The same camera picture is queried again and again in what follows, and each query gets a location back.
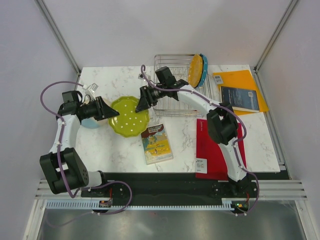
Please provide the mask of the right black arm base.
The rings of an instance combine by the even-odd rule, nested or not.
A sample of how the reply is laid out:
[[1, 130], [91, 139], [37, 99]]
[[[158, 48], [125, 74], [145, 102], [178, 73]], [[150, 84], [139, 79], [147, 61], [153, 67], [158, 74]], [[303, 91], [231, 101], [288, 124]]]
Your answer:
[[214, 181], [212, 185], [212, 194], [216, 199], [222, 198], [256, 198], [258, 187], [256, 182], [249, 178], [244, 178], [238, 182], [230, 181]]

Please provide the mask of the green polka dot plate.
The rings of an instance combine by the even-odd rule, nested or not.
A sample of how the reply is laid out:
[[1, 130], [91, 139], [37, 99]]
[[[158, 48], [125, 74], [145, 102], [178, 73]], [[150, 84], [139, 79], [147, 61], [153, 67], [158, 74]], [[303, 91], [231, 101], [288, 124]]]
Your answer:
[[149, 111], [136, 112], [138, 98], [122, 96], [111, 103], [111, 107], [119, 112], [118, 116], [108, 119], [114, 132], [122, 137], [136, 137], [147, 129], [150, 121]]

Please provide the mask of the paperback book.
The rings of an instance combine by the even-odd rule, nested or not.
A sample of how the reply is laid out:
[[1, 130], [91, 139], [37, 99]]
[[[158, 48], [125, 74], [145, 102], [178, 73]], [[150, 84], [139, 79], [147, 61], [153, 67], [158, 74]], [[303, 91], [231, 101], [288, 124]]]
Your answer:
[[157, 164], [174, 158], [163, 124], [148, 127], [141, 133], [141, 139], [147, 165]]

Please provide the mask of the blue polka dot plate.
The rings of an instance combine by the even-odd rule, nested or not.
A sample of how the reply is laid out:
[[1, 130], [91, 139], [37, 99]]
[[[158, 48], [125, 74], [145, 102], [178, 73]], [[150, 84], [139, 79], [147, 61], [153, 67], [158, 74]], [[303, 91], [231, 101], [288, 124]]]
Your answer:
[[201, 79], [197, 85], [198, 88], [202, 87], [203, 84], [206, 81], [207, 75], [208, 75], [208, 59], [204, 54], [200, 54], [202, 61], [203, 61], [203, 65], [202, 65], [202, 74], [201, 74]]

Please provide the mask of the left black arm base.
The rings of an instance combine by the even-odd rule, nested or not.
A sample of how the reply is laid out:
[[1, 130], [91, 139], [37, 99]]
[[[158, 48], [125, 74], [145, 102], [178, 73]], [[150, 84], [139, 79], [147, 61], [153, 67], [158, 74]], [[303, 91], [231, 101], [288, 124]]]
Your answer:
[[103, 180], [102, 184], [86, 187], [81, 191], [82, 198], [109, 198], [111, 200], [128, 200], [130, 188], [121, 180]]

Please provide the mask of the yellow polka dot plate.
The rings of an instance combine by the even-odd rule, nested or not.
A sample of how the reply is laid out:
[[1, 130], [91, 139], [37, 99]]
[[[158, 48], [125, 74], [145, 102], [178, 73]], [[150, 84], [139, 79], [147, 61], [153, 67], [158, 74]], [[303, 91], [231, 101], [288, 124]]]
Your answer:
[[196, 88], [201, 81], [203, 73], [203, 58], [199, 54], [195, 54], [191, 60], [188, 70], [188, 83]]

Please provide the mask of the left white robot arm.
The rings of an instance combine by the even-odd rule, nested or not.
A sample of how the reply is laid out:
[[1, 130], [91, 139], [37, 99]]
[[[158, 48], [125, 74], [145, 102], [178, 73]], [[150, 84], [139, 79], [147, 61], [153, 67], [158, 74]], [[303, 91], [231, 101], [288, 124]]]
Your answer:
[[53, 194], [71, 193], [82, 188], [92, 188], [99, 197], [106, 196], [110, 185], [103, 180], [101, 171], [88, 171], [76, 151], [77, 134], [85, 119], [96, 121], [117, 117], [120, 113], [97, 96], [82, 103], [76, 90], [62, 93], [63, 104], [57, 113], [57, 133], [49, 153], [39, 159], [45, 179]]

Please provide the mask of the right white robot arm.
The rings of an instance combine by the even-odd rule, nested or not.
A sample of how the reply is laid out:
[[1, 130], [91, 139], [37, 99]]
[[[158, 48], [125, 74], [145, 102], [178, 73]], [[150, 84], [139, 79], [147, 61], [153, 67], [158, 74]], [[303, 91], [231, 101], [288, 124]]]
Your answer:
[[167, 66], [156, 71], [156, 75], [160, 77], [159, 84], [152, 83], [145, 70], [146, 66], [142, 65], [140, 76], [148, 85], [139, 89], [140, 98], [135, 112], [139, 113], [156, 106], [158, 100], [164, 97], [183, 102], [200, 112], [206, 117], [209, 137], [218, 144], [222, 152], [227, 167], [229, 191], [235, 197], [242, 196], [247, 191], [249, 180], [238, 145], [241, 120], [234, 113], [232, 106], [207, 98], [183, 79], [176, 80]]

